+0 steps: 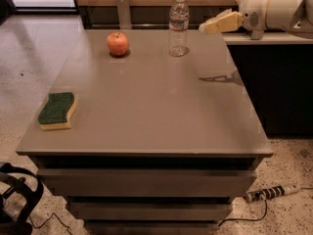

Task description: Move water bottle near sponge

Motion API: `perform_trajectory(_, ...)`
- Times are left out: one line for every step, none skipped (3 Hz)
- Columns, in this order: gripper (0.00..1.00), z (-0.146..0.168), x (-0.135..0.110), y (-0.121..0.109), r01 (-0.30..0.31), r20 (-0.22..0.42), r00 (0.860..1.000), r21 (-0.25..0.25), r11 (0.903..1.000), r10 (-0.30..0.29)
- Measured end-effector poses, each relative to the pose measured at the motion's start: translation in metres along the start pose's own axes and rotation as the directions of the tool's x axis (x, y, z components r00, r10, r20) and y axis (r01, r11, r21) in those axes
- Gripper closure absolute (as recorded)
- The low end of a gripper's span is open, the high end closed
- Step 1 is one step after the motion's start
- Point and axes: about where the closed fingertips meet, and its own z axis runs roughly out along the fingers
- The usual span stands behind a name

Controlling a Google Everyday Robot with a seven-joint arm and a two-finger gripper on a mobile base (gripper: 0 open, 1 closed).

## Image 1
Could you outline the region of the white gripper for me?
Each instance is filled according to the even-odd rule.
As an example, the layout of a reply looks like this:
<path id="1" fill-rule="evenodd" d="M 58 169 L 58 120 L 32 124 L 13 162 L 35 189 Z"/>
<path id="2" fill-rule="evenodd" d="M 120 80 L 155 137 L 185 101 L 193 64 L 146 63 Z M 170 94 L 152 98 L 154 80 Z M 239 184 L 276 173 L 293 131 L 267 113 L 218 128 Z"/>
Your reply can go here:
<path id="1" fill-rule="evenodd" d="M 260 40 L 267 29 L 266 14 L 270 0 L 235 0 L 239 12 L 227 9 L 199 26 L 207 34 L 236 31 L 243 26 L 252 40 Z"/>

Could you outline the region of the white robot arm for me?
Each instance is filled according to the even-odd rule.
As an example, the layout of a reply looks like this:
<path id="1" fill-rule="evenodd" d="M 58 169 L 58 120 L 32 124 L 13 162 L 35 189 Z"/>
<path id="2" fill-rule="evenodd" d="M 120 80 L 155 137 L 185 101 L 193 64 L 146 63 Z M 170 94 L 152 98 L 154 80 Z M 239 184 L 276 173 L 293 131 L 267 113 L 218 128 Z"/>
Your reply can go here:
<path id="1" fill-rule="evenodd" d="M 199 27 L 206 34 L 236 31 L 241 26 L 252 40 L 268 29 L 313 38 L 313 0 L 236 0 L 239 10 L 227 9 Z"/>

